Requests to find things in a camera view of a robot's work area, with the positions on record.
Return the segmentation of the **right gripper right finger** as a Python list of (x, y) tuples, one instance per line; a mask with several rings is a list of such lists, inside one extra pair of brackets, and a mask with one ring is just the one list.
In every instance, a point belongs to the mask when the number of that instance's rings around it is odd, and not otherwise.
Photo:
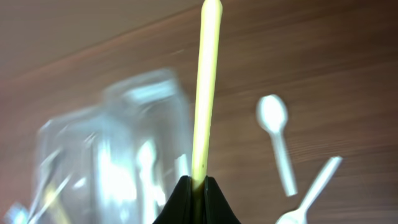
[(205, 177), (204, 202), (206, 224), (241, 224), (213, 177)]

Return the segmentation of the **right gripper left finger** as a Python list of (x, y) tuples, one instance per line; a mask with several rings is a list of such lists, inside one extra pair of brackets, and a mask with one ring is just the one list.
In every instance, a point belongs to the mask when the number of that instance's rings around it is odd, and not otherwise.
[(191, 177), (182, 176), (153, 224), (191, 224)]

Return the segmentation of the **white spoon diagonal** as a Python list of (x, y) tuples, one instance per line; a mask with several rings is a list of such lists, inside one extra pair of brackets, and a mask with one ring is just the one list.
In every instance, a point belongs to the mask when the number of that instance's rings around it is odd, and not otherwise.
[(341, 156), (331, 157), (318, 173), (298, 208), (283, 214), (276, 224), (307, 224), (308, 209), (329, 183), (342, 160)]

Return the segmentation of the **yellow plastic spoon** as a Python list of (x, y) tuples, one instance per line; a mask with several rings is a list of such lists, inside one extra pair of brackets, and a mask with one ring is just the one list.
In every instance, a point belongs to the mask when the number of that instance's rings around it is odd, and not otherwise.
[(193, 132), (193, 190), (203, 187), (207, 173), (222, 12), (223, 6), (220, 0), (205, 0), (203, 2)]

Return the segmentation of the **yellow plastic fork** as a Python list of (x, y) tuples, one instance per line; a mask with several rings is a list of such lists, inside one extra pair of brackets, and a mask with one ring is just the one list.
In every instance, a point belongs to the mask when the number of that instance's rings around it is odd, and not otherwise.
[(53, 184), (48, 184), (44, 190), (44, 205), (47, 206), (47, 211), (54, 223), (71, 224), (70, 218), (59, 199), (59, 193), (60, 190), (56, 189)]

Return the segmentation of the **light blue plastic fork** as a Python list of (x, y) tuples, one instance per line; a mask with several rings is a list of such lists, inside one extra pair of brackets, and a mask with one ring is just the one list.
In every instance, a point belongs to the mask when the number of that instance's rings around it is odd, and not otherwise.
[(6, 212), (3, 221), (5, 224), (28, 224), (29, 212), (20, 203), (14, 203)]

